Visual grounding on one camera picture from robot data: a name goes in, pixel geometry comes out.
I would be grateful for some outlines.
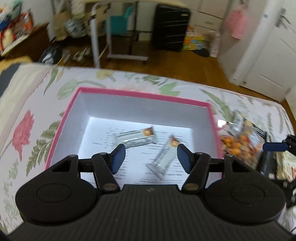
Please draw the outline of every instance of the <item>pink garment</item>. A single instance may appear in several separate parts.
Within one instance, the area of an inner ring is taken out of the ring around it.
[[[242,39],[247,28],[248,18],[244,10],[232,10],[228,19],[225,21],[227,30],[236,39]]]

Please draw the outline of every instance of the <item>bed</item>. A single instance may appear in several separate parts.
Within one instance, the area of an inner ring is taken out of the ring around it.
[[[294,134],[278,103],[166,77],[108,69],[16,64],[0,75],[0,228],[10,233],[22,222],[14,197],[45,168],[55,132],[79,86],[156,93],[212,104],[215,119],[230,121],[235,110],[275,141]],[[296,225],[293,209],[280,223]]]

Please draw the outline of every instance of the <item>black suitcase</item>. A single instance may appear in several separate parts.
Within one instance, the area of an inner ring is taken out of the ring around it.
[[[152,46],[180,51],[190,18],[187,8],[157,4],[154,16]]]

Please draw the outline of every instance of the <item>metal pin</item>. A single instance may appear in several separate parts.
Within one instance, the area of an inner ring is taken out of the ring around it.
[[[196,183],[186,183],[184,185],[184,188],[187,190],[187,191],[196,191],[198,190],[198,184]]]
[[[105,191],[114,191],[117,189],[117,185],[114,184],[114,183],[106,183],[104,186],[103,186],[103,189]]]

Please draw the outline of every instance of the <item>wooden floor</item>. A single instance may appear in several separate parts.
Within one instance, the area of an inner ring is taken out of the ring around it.
[[[124,38],[112,38],[113,53],[126,53],[128,49],[124,49],[122,41]],[[104,39],[100,38],[100,49],[104,48]],[[70,49],[72,54],[83,50],[84,47],[90,46],[90,39],[88,37],[77,40],[67,40],[62,43],[63,47]],[[189,82],[210,85],[222,89],[235,91],[241,94],[246,94],[254,97],[259,97],[267,100],[272,100],[262,94],[247,88],[234,85],[227,81],[223,70],[220,68],[217,59],[211,57],[201,57],[193,51],[165,51],[165,50],[150,50],[149,44],[145,42],[138,42],[133,48],[133,54],[147,53],[149,59],[144,65],[141,61],[134,60],[107,60],[106,54],[101,60],[101,68],[115,69],[123,71],[132,71],[145,74],[159,75],[169,78],[176,78]],[[68,66],[84,66],[93,67],[94,63],[91,58],[83,63],[69,61]],[[287,101],[281,102],[285,108],[288,116],[292,122],[294,131],[296,132],[296,121],[290,110]]]

